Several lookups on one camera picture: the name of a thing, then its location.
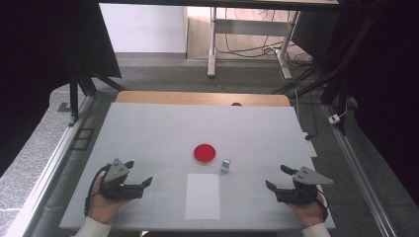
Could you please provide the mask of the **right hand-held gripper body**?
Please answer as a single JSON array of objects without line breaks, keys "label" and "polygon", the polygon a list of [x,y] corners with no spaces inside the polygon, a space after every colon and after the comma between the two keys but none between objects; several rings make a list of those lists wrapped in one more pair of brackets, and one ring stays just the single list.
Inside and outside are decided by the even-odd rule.
[{"label": "right hand-held gripper body", "polygon": [[291,176],[294,188],[278,189],[275,192],[278,202],[292,204],[311,204],[318,196],[318,185],[332,185],[333,181],[307,167],[301,167]]}]

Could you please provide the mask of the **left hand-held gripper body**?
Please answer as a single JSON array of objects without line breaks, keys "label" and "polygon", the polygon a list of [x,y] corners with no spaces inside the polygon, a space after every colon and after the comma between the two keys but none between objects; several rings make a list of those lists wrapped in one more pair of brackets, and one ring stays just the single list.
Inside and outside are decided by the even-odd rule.
[{"label": "left hand-held gripper body", "polygon": [[115,158],[101,179],[99,193],[109,200],[142,198],[140,185],[126,185],[129,169],[120,159]]}]

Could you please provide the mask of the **white paper sheet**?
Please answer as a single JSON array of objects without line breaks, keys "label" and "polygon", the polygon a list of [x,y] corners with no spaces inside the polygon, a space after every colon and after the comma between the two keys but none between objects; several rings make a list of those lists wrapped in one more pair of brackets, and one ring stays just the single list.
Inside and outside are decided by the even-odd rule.
[{"label": "white paper sheet", "polygon": [[189,174],[185,218],[220,220],[218,174]]}]

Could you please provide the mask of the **round red ink pad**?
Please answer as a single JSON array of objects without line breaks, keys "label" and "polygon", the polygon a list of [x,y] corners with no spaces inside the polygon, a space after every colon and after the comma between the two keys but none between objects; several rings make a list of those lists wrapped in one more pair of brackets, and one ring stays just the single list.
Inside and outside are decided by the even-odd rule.
[{"label": "round red ink pad", "polygon": [[194,149],[194,158],[200,164],[209,164],[215,159],[216,151],[210,144],[199,144]]}]

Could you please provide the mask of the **person's right hand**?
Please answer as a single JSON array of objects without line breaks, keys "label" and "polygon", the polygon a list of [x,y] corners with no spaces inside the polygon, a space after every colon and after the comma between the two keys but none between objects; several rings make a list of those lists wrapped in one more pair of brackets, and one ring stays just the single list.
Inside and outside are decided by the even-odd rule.
[{"label": "person's right hand", "polygon": [[305,227],[311,227],[324,222],[323,196],[318,195],[317,200],[320,204],[315,201],[305,205],[288,203],[288,207],[296,214]]}]

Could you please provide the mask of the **person's left hand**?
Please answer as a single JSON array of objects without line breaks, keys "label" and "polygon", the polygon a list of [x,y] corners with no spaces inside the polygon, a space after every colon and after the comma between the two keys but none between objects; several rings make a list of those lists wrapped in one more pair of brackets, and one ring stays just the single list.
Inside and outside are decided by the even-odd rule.
[{"label": "person's left hand", "polygon": [[93,190],[89,195],[89,204],[87,215],[103,224],[108,224],[118,212],[118,210],[129,202],[129,199],[109,200],[99,193],[101,181],[97,180],[93,186]]}]

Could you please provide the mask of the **white power strip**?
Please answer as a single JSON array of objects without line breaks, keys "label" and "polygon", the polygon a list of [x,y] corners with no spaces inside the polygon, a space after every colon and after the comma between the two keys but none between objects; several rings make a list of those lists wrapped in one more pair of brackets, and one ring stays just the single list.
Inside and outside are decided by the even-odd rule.
[{"label": "white power strip", "polygon": [[307,132],[304,132],[302,134],[302,136],[303,136],[304,140],[306,141],[306,145],[307,145],[309,156],[311,158],[317,158],[318,157],[317,152],[316,152],[316,150],[315,150],[315,148],[313,146],[313,143],[311,141],[312,136],[309,135]]}]

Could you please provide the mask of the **white foam board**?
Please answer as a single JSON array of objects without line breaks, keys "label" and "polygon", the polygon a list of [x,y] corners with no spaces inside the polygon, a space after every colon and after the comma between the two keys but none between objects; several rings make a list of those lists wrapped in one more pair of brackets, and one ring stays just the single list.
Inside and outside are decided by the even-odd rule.
[{"label": "white foam board", "polygon": [[[194,158],[199,144],[216,151],[209,164]],[[291,107],[180,106],[114,103],[60,222],[77,230],[96,172],[115,158],[134,161],[130,184],[153,177],[140,199],[124,205],[112,224],[120,230],[281,231],[301,228],[265,181],[293,187],[281,165],[313,166]],[[229,171],[221,171],[223,159]],[[218,174],[220,220],[185,218],[189,174]]]}]

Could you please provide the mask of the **black metal stand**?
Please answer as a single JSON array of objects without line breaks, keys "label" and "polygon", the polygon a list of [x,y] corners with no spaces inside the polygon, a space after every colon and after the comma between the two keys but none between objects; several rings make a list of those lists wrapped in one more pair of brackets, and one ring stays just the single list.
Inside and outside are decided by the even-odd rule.
[{"label": "black metal stand", "polygon": [[347,21],[339,25],[337,29],[346,29],[348,32],[335,49],[308,68],[310,73],[313,73],[316,69],[321,70],[319,79],[290,94],[290,97],[296,100],[321,86],[325,86],[320,96],[320,102],[322,105],[331,105],[335,99],[338,99],[336,113],[340,120],[335,123],[335,126],[343,135],[347,134],[345,116],[350,68],[355,65],[355,56],[359,54],[359,49],[376,21],[379,11],[379,5],[355,6],[354,4],[347,11],[341,11],[340,15],[346,16]]},{"label": "black metal stand", "polygon": [[69,49],[64,53],[64,58],[69,71],[69,126],[74,126],[79,121],[78,89],[81,89],[87,97],[95,96],[97,88],[93,83],[94,78],[118,92],[123,91],[125,87],[112,80],[112,77],[122,77],[116,55],[113,52],[104,56],[94,56],[92,60],[84,60]]}]

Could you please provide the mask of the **wooden table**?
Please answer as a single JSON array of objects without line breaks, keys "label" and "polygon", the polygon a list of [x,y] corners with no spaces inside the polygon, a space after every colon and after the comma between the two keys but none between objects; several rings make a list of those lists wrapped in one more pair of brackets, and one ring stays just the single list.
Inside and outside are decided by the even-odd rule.
[{"label": "wooden table", "polygon": [[214,106],[240,104],[252,107],[289,107],[291,105],[289,98],[284,95],[157,91],[122,91],[118,93],[116,102]]}]

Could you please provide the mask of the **black curtain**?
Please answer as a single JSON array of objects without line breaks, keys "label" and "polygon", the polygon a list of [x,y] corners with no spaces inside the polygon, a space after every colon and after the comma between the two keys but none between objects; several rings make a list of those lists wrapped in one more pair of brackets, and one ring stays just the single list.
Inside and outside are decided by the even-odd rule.
[{"label": "black curtain", "polygon": [[382,1],[345,74],[348,92],[360,129],[419,205],[419,0]]},{"label": "black curtain", "polygon": [[0,176],[77,76],[121,76],[99,0],[0,0]]}]

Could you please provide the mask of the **aluminium floor rail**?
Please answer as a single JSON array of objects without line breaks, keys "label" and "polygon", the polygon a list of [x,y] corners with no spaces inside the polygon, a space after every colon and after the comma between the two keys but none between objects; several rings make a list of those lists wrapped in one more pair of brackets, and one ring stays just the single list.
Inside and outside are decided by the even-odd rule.
[{"label": "aluminium floor rail", "polygon": [[47,192],[56,171],[58,170],[65,154],[69,150],[72,140],[81,127],[85,118],[85,113],[88,112],[93,101],[93,97],[87,96],[82,102],[79,108],[81,115],[73,125],[68,125],[66,127],[66,130],[63,132],[44,169],[42,170],[40,177],[35,182],[35,185],[24,202],[23,207],[20,209],[4,237],[24,237],[27,233],[30,225],[35,219],[35,215],[42,202],[42,198]]},{"label": "aluminium floor rail", "polygon": [[330,126],[363,195],[364,201],[369,209],[369,213],[376,223],[380,235],[382,237],[398,237],[398,233],[391,223],[387,212],[385,211],[369,178],[367,177],[367,174],[362,167],[349,139],[336,125],[330,124]]}]

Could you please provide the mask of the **white metal desk frame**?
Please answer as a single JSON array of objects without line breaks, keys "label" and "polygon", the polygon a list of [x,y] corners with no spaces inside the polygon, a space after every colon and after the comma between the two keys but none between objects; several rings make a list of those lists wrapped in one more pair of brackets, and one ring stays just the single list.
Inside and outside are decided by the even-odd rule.
[{"label": "white metal desk frame", "polygon": [[210,8],[210,45],[208,59],[208,78],[215,75],[215,36],[225,35],[249,35],[283,37],[283,44],[280,49],[275,49],[274,54],[280,65],[285,80],[291,80],[292,75],[287,66],[286,53],[290,44],[293,30],[299,15],[299,11],[291,11],[290,19],[287,22],[268,22],[250,20],[219,19],[216,15],[216,8]]}]

